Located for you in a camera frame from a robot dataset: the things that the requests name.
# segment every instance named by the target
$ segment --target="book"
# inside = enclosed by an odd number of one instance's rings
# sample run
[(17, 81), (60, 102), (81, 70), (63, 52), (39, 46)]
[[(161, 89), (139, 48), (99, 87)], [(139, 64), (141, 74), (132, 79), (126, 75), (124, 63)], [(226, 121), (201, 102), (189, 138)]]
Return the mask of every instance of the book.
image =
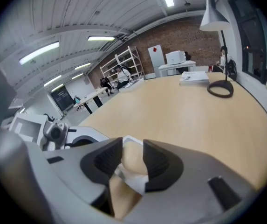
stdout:
[(180, 78), (180, 85), (186, 84), (208, 85), (209, 77), (204, 71), (184, 71)]

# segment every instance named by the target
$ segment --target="metal shelving unit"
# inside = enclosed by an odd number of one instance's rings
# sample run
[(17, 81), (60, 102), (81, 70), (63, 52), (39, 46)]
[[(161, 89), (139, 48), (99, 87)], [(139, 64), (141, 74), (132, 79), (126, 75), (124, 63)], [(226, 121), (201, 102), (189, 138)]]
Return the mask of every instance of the metal shelving unit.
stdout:
[(115, 54), (115, 57), (104, 66), (100, 67), (100, 70), (103, 77), (107, 77), (111, 82), (114, 82), (117, 80), (117, 72), (114, 71), (114, 68), (117, 65), (124, 65), (125, 63), (131, 62), (132, 64), (128, 65), (128, 69), (131, 72), (132, 78), (139, 79), (144, 77), (144, 69), (136, 47), (128, 46), (128, 49), (123, 51), (121, 54)]

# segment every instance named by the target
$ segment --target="desk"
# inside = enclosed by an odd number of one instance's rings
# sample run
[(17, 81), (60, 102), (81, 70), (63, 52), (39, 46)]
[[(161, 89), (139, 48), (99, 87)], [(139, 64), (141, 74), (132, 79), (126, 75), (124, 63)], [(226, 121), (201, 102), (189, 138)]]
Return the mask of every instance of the desk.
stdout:
[(160, 72), (160, 77), (166, 77), (168, 70), (173, 70), (176, 68), (182, 68), (182, 67), (192, 67), (191, 71), (194, 71), (195, 68), (195, 62), (194, 61), (185, 61), (180, 64), (175, 65), (161, 65), (159, 66), (158, 70)]
[[(207, 73), (210, 82), (222, 73)], [(223, 99), (205, 87), (180, 86), (180, 76), (145, 80), (142, 89), (119, 93), (82, 123), (104, 135), (151, 139), (210, 154), (256, 189), (267, 183), (267, 113), (238, 83)], [(116, 218), (141, 197), (117, 176), (110, 181)]]
[(75, 104), (73, 107), (81, 107), (82, 105), (86, 107), (87, 111), (92, 114), (93, 112), (90, 110), (90, 108), (87, 105), (87, 102), (91, 99), (93, 99), (98, 107), (102, 106), (102, 102), (99, 99), (98, 95), (102, 92), (104, 92), (107, 88), (101, 88), (91, 94), (89, 94), (85, 99), (83, 99), (79, 104)]

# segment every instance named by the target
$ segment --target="desk lamp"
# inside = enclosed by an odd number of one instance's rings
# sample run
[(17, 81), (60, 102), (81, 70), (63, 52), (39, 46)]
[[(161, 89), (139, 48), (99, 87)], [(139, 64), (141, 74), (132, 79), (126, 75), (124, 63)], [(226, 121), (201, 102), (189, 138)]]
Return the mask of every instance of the desk lamp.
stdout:
[[(223, 45), (226, 47), (226, 41), (223, 35), (223, 29), (229, 27), (229, 25), (230, 23), (228, 22), (228, 20), (219, 11), (216, 10), (215, 0), (207, 0), (206, 11), (199, 29), (201, 31), (206, 31), (206, 32), (220, 31), (222, 35)], [(229, 81), (227, 81), (227, 73), (228, 73), (227, 51), (225, 51), (225, 73), (226, 73), (225, 80), (219, 80), (209, 84), (207, 90), (210, 94), (221, 98), (230, 98), (233, 96), (234, 93), (233, 85)], [(229, 94), (221, 95), (215, 93), (211, 90), (212, 87), (224, 88), (229, 91)]]

